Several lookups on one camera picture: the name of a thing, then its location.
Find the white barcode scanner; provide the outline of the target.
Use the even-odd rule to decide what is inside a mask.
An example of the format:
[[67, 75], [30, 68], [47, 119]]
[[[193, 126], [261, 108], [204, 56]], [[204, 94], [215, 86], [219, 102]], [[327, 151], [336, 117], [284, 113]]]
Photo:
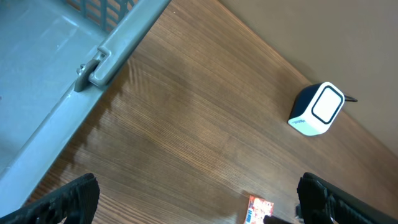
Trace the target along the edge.
[[305, 87], [296, 97], [288, 124], [305, 136], [325, 133], [345, 103], [345, 96], [330, 82]]

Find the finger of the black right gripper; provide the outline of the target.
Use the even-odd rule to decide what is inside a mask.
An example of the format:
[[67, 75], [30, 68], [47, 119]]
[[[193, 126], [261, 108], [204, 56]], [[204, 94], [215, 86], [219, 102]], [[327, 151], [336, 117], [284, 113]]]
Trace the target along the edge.
[[291, 223], [275, 216], [266, 215], [263, 219], [263, 224], [291, 224]]

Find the grey plastic mesh basket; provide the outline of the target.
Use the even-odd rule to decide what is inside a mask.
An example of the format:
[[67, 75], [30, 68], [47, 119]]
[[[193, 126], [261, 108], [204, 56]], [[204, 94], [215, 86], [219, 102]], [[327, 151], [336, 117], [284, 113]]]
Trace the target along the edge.
[[1, 1], [1, 215], [23, 206], [168, 5]]

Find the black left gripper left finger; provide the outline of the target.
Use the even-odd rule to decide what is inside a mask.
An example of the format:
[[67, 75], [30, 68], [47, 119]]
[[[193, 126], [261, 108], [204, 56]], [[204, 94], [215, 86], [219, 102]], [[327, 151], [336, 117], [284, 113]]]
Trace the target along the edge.
[[96, 177], [87, 173], [1, 218], [1, 224], [92, 223], [100, 198]]

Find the red small box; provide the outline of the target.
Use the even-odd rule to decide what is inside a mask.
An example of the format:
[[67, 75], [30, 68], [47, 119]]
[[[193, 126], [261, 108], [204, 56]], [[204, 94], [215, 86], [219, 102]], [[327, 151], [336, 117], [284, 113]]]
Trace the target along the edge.
[[266, 216], [271, 217], [273, 210], [273, 202], [250, 195], [244, 224], [264, 224], [264, 218]]

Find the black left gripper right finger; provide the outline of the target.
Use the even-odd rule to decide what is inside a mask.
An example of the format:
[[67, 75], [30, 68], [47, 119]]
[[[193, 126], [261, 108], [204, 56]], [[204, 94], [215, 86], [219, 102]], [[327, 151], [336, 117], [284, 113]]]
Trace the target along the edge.
[[310, 172], [300, 178], [297, 193], [296, 219], [304, 224], [397, 224], [395, 218]]

